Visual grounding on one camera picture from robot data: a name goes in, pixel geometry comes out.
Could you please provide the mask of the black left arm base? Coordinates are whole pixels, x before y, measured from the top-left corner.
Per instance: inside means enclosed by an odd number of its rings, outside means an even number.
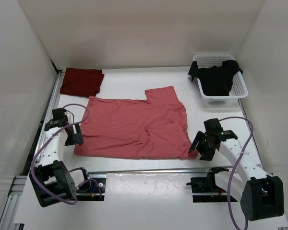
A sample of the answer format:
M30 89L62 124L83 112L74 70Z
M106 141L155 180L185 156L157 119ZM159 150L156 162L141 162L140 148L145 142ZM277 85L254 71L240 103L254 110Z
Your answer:
M78 201L104 201L106 190L106 177L90 177L84 167L69 171L75 182Z

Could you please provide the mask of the black t shirt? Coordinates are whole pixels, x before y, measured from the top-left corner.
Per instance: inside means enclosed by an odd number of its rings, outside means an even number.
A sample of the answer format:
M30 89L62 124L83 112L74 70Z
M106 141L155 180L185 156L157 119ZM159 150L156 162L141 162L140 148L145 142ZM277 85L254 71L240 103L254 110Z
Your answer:
M202 90L206 96L229 96L233 86L233 77L236 73L243 71L235 60L226 60L222 66L210 68L199 68L197 61L193 61L188 74L193 81L200 80Z

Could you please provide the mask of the white plastic laundry basket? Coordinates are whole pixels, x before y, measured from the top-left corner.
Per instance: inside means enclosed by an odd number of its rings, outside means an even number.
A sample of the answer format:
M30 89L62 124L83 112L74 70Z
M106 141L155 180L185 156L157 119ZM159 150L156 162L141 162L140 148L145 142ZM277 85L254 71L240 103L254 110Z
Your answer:
M207 104L228 104L248 96L243 71L232 55L195 55L188 74L191 81L197 80Z

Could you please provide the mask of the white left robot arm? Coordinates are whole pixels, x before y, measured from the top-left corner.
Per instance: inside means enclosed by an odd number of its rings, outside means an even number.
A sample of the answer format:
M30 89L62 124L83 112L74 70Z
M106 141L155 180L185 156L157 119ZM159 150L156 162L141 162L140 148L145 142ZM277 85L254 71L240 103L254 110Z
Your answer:
M34 156L29 172L38 202L48 207L58 202L76 204L76 188L85 192L91 186L90 178L80 175L75 180L63 163L67 146L82 145L84 139L79 123L65 108L52 110L52 119L45 124L45 143Z

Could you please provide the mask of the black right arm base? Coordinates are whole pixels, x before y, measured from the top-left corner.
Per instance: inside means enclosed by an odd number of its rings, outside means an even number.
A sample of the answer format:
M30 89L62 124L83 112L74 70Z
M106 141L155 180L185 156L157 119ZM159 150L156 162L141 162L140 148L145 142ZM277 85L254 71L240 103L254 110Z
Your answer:
M208 170L205 176L191 177L186 183L192 191L194 203L225 203L227 202L227 185L224 188L217 186L216 175L224 176L228 183L231 170L225 167L214 167Z

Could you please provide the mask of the pink t shirt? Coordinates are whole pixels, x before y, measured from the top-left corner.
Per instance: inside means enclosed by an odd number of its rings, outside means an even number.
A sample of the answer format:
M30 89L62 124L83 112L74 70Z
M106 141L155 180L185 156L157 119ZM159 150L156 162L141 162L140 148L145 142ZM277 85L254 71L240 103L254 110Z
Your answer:
M74 155L132 160L193 160L186 108L173 86L145 90L145 100L90 97Z

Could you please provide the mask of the aluminium left frame profile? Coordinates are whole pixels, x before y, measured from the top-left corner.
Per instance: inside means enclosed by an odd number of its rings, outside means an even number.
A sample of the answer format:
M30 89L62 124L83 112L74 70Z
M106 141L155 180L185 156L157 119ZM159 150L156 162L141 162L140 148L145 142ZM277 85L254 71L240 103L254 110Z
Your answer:
M59 104L59 88L62 85L65 71L66 70L58 71L55 84L48 99L47 107L45 108L43 116L39 121L39 126L34 135L32 145L26 152L26 160L24 161L22 170L19 173L14 173L13 175L5 175L2 178L2 183L0 184L0 192L7 192L7 195L5 196L6 202L4 209L0 215L0 230L22 230L24 228L23 223L14 223L15 215L20 204L24 186L27 181L27 176L30 172L32 159L37 151L46 142L46 133L44 128L46 126L46 122L49 121L50 117L52 116L52 109L57 107Z

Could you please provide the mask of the dark red t shirt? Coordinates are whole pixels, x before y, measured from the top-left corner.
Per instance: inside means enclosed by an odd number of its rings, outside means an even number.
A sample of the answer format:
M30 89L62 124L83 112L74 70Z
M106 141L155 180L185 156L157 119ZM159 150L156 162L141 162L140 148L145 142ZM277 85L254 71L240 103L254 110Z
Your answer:
M102 70L67 68L60 94L87 98L96 96L100 92L103 78Z

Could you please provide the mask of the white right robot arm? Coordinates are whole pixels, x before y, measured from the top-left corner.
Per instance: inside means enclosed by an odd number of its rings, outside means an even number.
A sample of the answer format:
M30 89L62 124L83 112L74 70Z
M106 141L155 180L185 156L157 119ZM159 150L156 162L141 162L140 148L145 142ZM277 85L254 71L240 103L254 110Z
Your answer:
M259 167L246 152L232 130L224 130L217 118L204 121L205 131L199 131L190 147L200 154L200 160L211 161L221 153L233 166L209 169L206 177L193 177L187 184L193 193L224 191L228 206L232 200L240 203L247 222L284 215L284 188L278 176Z

